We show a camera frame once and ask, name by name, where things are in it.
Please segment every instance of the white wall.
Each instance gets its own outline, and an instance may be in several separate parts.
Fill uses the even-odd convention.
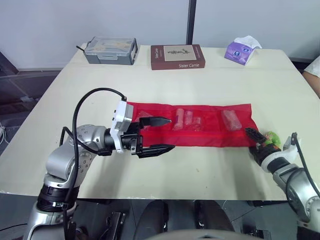
[[[198,0],[193,43],[226,47],[252,35],[265,49],[292,58],[320,54],[320,0]]]
[[[18,69],[62,68],[93,36],[185,44],[188,0],[2,0],[0,52]]]

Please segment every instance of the purple tissue box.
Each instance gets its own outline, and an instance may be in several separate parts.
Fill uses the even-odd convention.
[[[224,57],[236,63],[246,65],[246,63],[250,60],[254,50],[255,49],[252,49],[247,45],[233,41],[227,47]]]

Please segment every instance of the gray box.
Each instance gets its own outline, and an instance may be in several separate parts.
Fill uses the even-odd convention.
[[[133,65],[138,52],[135,38],[94,37],[84,55],[90,64]]]

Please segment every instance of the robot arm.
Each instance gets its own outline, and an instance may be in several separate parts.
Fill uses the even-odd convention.
[[[72,222],[72,216],[76,210],[76,199],[80,185],[96,155],[110,156],[113,150],[118,153],[129,150],[132,155],[146,158],[164,154],[175,147],[167,144],[143,147],[143,136],[140,135],[140,129],[144,126],[161,126],[170,123],[169,119],[142,117],[139,122],[131,122],[132,116],[133,106],[122,100],[114,112],[111,129],[94,125],[78,127],[77,168],[71,136],[50,154],[46,162],[44,184],[32,208],[24,240],[75,238],[76,224]],[[72,191],[66,202],[70,188]]]
[[[318,188],[310,179],[305,164],[299,168],[292,162],[300,150],[300,140],[293,133],[283,146],[283,151],[252,128],[246,128],[247,135],[256,142],[250,153],[262,169],[271,173],[273,180],[286,194],[289,205],[298,217],[297,239],[320,238],[320,198]]]

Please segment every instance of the person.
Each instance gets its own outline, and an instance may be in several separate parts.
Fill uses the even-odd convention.
[[[306,67],[302,76],[320,98],[320,56]]]

